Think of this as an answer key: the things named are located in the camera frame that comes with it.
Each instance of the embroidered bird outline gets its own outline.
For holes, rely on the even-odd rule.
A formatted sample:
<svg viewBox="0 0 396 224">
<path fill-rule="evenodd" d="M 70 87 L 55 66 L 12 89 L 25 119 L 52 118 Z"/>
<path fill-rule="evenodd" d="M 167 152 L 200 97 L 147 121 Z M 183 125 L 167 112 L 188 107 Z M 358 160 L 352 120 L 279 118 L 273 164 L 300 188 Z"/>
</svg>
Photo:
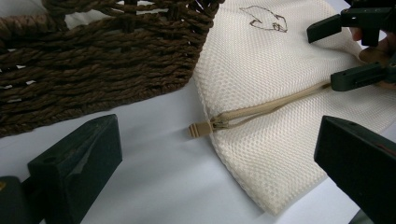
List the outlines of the embroidered bird outline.
<svg viewBox="0 0 396 224">
<path fill-rule="evenodd" d="M 276 19 L 276 21 L 273 21 L 271 23 L 271 25 L 267 25 L 265 27 L 266 22 L 264 22 L 264 21 L 268 21 L 267 19 L 265 19 L 266 15 L 261 14 L 260 19 L 259 19 L 258 11 L 251 10 L 253 8 L 259 8 L 259 9 L 264 10 L 265 12 L 271 13 L 271 15 Z M 251 17 L 254 18 L 254 20 L 249 23 L 253 27 L 263 29 L 263 30 L 268 30 L 268 31 L 275 30 L 275 31 L 283 32 L 283 33 L 286 33 L 288 31 L 288 24 L 286 23 L 286 19 L 283 16 L 275 14 L 268 8 L 259 7 L 259 6 L 251 6 L 251 7 L 240 7 L 239 9 L 241 9 L 242 11 L 244 11 L 245 13 L 249 14 Z"/>
</svg>

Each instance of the black clamp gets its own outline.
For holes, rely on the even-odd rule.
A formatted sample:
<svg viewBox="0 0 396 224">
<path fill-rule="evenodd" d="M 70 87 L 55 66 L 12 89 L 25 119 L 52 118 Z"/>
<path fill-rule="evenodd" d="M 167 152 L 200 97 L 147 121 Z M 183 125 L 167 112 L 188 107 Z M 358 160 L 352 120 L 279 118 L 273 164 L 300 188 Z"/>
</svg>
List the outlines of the black clamp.
<svg viewBox="0 0 396 224">
<path fill-rule="evenodd" d="M 359 124 L 324 116 L 315 162 L 374 223 L 396 223 L 396 144 Z"/>
<path fill-rule="evenodd" d="M 364 46 L 378 45 L 380 30 L 396 33 L 396 1 L 353 0 L 347 1 L 351 8 L 316 22 L 306 30 L 308 42 L 312 43 L 341 32 L 342 27 L 356 27 L 362 30 L 361 43 Z M 396 56 L 393 55 L 384 68 L 380 63 L 371 63 L 348 69 L 331 76 L 334 91 L 350 91 L 384 80 L 396 82 Z"/>
<path fill-rule="evenodd" d="M 0 176 L 0 222 L 80 223 L 121 161 L 117 117 L 86 122 L 30 161 L 22 183 Z"/>
</svg>

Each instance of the white fabric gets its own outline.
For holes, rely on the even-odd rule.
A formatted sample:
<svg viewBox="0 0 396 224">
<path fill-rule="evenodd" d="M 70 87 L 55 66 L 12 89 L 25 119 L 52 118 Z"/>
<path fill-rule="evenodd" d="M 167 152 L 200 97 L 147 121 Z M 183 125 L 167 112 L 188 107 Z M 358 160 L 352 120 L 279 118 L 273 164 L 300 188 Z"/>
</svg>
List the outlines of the white fabric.
<svg viewBox="0 0 396 224">
<path fill-rule="evenodd" d="M 1 0 L 0 15 L 43 13 L 40 2 Z M 330 181 L 280 218 L 262 214 L 224 174 L 205 139 L 185 139 L 181 129 L 201 117 L 196 112 L 195 88 L 190 84 L 159 98 L 2 138 L 0 175 L 25 179 L 29 176 L 26 163 L 44 149 L 85 121 L 115 113 L 120 123 L 123 162 L 82 223 L 329 224 L 347 223 L 353 217 L 356 208 Z M 320 198 L 320 203 L 313 203 L 312 198 Z M 343 205 L 342 210 L 337 208 L 338 203 Z"/>
<path fill-rule="evenodd" d="M 266 31 L 286 19 L 288 31 Z M 220 6 L 194 72 L 205 115 L 269 102 L 306 89 L 334 72 L 360 65 L 360 47 L 347 29 L 308 44 L 306 28 L 335 12 L 319 0 L 227 0 Z M 325 173 L 313 154 L 323 115 L 353 120 L 380 132 L 396 118 L 394 91 L 365 87 L 325 91 L 241 127 L 212 134 L 212 143 L 247 194 L 265 211 L 281 213 Z"/>
</svg>

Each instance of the wicker basket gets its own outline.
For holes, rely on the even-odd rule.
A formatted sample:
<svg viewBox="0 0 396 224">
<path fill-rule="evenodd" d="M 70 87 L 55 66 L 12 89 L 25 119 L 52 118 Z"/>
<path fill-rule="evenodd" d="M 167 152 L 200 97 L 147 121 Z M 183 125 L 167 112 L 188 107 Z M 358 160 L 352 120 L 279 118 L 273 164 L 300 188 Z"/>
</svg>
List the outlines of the wicker basket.
<svg viewBox="0 0 396 224">
<path fill-rule="evenodd" d="M 223 0 L 42 2 L 0 18 L 0 137 L 180 89 Z M 90 10 L 108 17 L 67 28 Z"/>
</svg>

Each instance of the textured fabric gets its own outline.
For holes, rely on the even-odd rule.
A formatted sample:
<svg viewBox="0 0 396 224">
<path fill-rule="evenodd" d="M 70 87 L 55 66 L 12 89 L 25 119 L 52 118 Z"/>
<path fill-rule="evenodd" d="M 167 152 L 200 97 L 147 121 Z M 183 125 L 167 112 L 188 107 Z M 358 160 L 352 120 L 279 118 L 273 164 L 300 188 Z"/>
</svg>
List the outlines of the textured fabric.
<svg viewBox="0 0 396 224">
<path fill-rule="evenodd" d="M 285 18 L 277 20 L 271 12 Z M 208 119 L 302 91 L 334 72 L 360 65 L 350 32 L 308 44 L 306 28 L 335 14 L 319 0 L 227 0 L 220 7 L 194 79 Z M 253 23 L 256 17 L 262 23 Z M 268 31 L 273 22 L 286 33 Z M 353 120 L 381 132 L 396 118 L 394 91 L 374 86 L 324 91 L 231 130 L 213 133 L 213 145 L 247 194 L 279 214 L 325 177 L 313 154 L 323 115 Z"/>
</svg>

